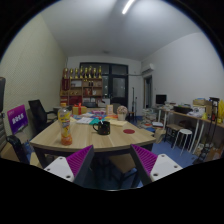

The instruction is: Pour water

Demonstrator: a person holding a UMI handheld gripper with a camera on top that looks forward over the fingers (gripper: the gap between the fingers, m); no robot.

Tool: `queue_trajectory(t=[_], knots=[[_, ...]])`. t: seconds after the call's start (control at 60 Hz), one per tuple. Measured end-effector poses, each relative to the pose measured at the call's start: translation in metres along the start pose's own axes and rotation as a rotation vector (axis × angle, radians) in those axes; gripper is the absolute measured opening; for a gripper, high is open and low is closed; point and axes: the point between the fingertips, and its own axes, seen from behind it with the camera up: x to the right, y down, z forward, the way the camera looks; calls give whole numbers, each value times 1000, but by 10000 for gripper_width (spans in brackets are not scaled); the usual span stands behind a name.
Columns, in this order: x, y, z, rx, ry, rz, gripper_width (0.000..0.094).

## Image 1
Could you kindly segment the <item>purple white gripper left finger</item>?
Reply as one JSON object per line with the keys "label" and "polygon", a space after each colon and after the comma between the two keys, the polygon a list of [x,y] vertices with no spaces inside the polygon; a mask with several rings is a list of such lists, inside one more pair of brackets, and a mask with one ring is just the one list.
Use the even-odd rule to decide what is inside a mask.
{"label": "purple white gripper left finger", "polygon": [[76,185],[84,186],[90,174],[93,157],[94,147],[90,145],[68,157],[59,156],[45,168],[45,171]]}

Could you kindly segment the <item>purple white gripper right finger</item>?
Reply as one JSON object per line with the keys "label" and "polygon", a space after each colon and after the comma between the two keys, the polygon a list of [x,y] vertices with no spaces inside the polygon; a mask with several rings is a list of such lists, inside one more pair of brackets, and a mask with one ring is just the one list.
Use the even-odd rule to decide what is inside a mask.
{"label": "purple white gripper right finger", "polygon": [[134,144],[130,146],[130,154],[143,185],[157,181],[182,169],[179,164],[166,154],[156,155]]}

